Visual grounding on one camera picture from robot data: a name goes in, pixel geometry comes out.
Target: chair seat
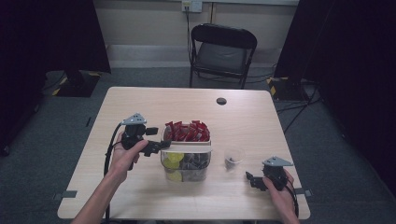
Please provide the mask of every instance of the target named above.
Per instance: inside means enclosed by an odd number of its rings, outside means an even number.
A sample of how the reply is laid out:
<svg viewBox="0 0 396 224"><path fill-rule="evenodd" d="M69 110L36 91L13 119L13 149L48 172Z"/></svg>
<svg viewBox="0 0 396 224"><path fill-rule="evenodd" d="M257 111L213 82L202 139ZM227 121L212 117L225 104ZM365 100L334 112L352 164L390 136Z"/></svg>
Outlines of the chair seat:
<svg viewBox="0 0 396 224"><path fill-rule="evenodd" d="M246 59L246 49L203 43L199 49L195 67L242 75Z"/></svg>

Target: chair backrest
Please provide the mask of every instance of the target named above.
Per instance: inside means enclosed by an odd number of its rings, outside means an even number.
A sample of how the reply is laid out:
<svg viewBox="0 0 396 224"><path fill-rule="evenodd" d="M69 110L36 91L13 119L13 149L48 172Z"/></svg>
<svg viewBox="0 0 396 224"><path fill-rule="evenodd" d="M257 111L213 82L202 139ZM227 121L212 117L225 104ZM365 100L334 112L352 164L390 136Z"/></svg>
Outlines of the chair backrest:
<svg viewBox="0 0 396 224"><path fill-rule="evenodd" d="M245 29L204 23L191 30L191 40L203 43L234 47L239 49L255 49L257 38Z"/></svg>

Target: gray carpet floor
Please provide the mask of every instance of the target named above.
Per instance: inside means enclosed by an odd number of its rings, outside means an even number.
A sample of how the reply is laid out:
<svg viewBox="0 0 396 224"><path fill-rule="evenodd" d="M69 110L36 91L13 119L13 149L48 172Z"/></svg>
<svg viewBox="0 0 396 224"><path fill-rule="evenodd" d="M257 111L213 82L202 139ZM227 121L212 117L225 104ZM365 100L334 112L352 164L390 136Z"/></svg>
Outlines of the gray carpet floor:
<svg viewBox="0 0 396 224"><path fill-rule="evenodd" d="M264 77L253 76L271 72L270 68L251 68L246 89L268 91ZM47 85L61 75L48 73ZM196 77L193 87L239 88L228 81L232 80ZM108 88L188 85L186 67L117 68L111 75L102 75L90 98L51 96L55 87L44 91L38 112L10 145L10 155L0 158L0 223L70 222L57 217L60 201L53 196L67 188ZM313 86L306 91L312 93ZM275 101L275 105L286 129L300 109L285 109L302 103ZM303 187L314 193L307 198L311 218L303 223L396 223L393 196L370 163L345 141L336 118L321 101L309 105L285 136Z"/></svg>

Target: black folding chair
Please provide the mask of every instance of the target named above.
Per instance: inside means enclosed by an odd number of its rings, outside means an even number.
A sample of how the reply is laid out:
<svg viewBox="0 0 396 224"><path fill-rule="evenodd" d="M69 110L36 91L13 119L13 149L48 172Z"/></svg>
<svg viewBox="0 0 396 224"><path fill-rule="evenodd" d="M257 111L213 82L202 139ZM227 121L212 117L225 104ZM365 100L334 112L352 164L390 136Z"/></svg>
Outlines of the black folding chair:
<svg viewBox="0 0 396 224"><path fill-rule="evenodd" d="M190 88L194 72L198 77L200 73L207 73L237 78L241 89L245 88L257 47L254 34L245 29L204 23L192 28L191 46Z"/></svg>

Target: black cable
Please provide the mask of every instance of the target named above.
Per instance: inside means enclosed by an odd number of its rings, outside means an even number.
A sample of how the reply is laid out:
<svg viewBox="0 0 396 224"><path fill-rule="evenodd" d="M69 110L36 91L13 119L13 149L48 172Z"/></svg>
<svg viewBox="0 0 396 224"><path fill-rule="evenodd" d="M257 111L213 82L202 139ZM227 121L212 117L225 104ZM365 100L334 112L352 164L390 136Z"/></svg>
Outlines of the black cable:
<svg viewBox="0 0 396 224"><path fill-rule="evenodd" d="M297 113L297 115L291 120L290 124L288 125L288 127L286 127L286 129L283 131L283 133L286 133L286 132L288 131L288 129L289 129L289 127L291 126L291 124L292 124L295 120L297 120L297 118L300 116L300 114L311 104L312 99L314 98L315 93L317 92L317 89L318 89L318 86L315 87L315 90L314 90L314 92L312 93L311 97L309 97L308 102L307 102L305 105L303 105L303 108L302 108L302 109Z"/></svg>
<svg viewBox="0 0 396 224"><path fill-rule="evenodd" d="M210 21L209 23L212 23L213 21L213 8L215 7L215 3L212 3L212 7L210 8Z"/></svg>
<svg viewBox="0 0 396 224"><path fill-rule="evenodd" d="M122 141L116 142L115 144L113 144L113 148L116 146L116 144L121 143Z"/></svg>
<svg viewBox="0 0 396 224"><path fill-rule="evenodd" d="M189 61L191 64L191 39L190 39L190 9L188 7L184 7L186 12L187 19L187 52L189 53Z"/></svg>
<svg viewBox="0 0 396 224"><path fill-rule="evenodd" d="M295 189L294 189L294 186L293 186L293 184L291 184L291 187L293 188L293 191L291 191L291 189L286 185L285 186L285 188L286 188L286 190L290 193L290 195L291 195L291 198L293 199L293 203L294 203L294 213L296 214L296 216L298 217L299 216L299 213L300 213L300 209L299 209L299 207L298 207L298 201L297 201L297 194L296 194L296 191L295 191Z"/></svg>
<svg viewBox="0 0 396 224"><path fill-rule="evenodd" d="M321 98L317 99L317 100L314 101L314 102L309 103L309 105L313 105L313 104L315 104L315 103L317 103L317 102L319 102L319 101L321 101ZM292 103L292 104L290 104L290 105L302 104L302 103L303 103L303 102L297 102L297 103ZM277 110L276 113L279 115L279 114L283 113L283 112L286 111L286 110L298 109L298 108L301 108L301 107L304 107L304 106L306 106L306 104L304 104L304 105L297 105L297 106L290 107L290 108L285 108L285 107L284 107L283 109Z"/></svg>
<svg viewBox="0 0 396 224"><path fill-rule="evenodd" d="M108 165L110 164L110 157L111 157L111 152L113 151L113 147L117 144L113 144L114 139L116 138L116 134L117 131L119 130L121 126L121 123L119 123L119 125L117 125L116 130L114 130L113 136L111 136L111 141L110 144L108 145L108 149L107 149L107 153L106 153L106 159L105 159L105 168L104 168L104 176L107 174L108 172ZM110 221L110 204L107 206L106 209L106 224L108 224Z"/></svg>
<svg viewBox="0 0 396 224"><path fill-rule="evenodd" d="M269 77L271 76L273 73L269 73L269 74L265 74L265 75L261 75L261 76L253 76L253 77ZM223 83L238 83L237 81L223 81L223 80L218 80L218 79L224 79L227 77L203 77L202 75L200 75L200 78L206 79L206 80L211 80L211 81L217 81L217 82L223 82ZM248 81L245 83L258 83L258 82L264 82L267 79L263 79L263 80L258 80L258 81Z"/></svg>
<svg viewBox="0 0 396 224"><path fill-rule="evenodd" d="M62 80L62 78L64 77L64 72L62 73L62 75L58 78L58 80L56 80L54 83L50 84L48 87L44 87L42 89L42 91L46 91L47 89L55 86L58 82L60 82Z"/></svg>

